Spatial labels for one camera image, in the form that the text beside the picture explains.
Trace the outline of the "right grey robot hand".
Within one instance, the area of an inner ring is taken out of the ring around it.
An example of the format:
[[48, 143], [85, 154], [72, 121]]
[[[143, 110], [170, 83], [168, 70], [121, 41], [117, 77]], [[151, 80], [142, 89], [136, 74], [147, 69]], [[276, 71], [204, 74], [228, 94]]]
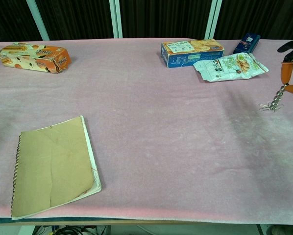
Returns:
[[293, 85], [289, 85], [293, 71], [293, 41], [283, 44], [277, 49], [277, 52], [282, 53], [291, 49], [281, 63], [281, 82], [284, 85], [284, 90], [293, 94]]

